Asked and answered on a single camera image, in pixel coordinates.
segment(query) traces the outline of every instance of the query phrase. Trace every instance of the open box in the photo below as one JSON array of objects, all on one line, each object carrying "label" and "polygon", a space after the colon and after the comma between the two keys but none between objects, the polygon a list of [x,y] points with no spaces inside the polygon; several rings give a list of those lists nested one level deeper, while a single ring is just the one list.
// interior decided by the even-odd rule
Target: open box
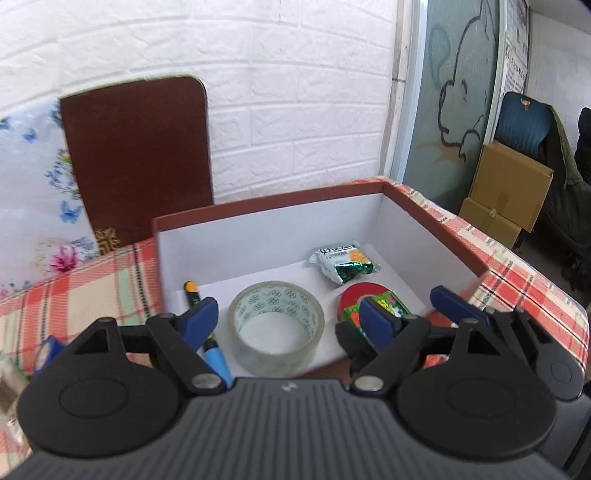
[{"label": "open box", "polygon": [[[351,284],[370,281],[394,291],[427,316],[429,294],[444,285],[468,299],[486,265],[445,226],[388,183],[350,184],[204,207],[154,219],[160,292],[165,311],[187,309],[183,285],[194,280],[214,297],[215,330],[235,377],[250,377],[234,357],[228,308],[243,289],[285,281],[310,292],[324,312],[312,363],[298,374],[333,364],[345,353],[335,335],[337,303]],[[381,269],[339,286],[309,263],[317,249],[356,241]]]}]

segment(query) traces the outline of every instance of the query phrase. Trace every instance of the glass door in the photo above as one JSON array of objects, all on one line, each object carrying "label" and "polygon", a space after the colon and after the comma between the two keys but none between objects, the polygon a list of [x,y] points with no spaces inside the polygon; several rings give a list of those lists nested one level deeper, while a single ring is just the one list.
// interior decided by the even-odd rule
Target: glass door
[{"label": "glass door", "polygon": [[498,0],[428,0],[423,75],[404,183],[457,213],[491,110]]}]

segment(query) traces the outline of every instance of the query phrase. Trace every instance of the gold emblem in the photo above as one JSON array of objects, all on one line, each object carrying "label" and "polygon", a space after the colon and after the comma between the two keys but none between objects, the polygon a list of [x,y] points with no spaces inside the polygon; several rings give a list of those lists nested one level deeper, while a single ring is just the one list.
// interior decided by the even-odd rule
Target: gold emblem
[{"label": "gold emblem", "polygon": [[96,242],[99,244],[100,254],[105,255],[119,248],[121,241],[117,238],[114,228],[103,231],[95,230]]}]

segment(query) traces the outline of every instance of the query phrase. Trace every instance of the pink flower print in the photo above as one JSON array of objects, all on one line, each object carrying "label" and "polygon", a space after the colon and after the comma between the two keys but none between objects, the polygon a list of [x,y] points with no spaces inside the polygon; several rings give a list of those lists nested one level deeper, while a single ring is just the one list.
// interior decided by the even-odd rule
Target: pink flower print
[{"label": "pink flower print", "polygon": [[61,245],[60,252],[53,255],[49,267],[54,272],[67,272],[78,266],[78,254],[71,245]]}]

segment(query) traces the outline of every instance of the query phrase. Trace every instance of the floor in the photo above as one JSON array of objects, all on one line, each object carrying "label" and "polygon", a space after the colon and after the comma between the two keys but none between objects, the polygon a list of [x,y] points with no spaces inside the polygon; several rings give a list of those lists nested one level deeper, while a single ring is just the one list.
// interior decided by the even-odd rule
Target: floor
[{"label": "floor", "polygon": [[536,225],[534,233],[524,232],[523,243],[515,253],[586,308],[591,302],[591,291],[573,291],[570,288],[569,282],[560,273],[567,251],[557,248],[557,245],[562,245],[562,242],[552,231],[538,229]]}]

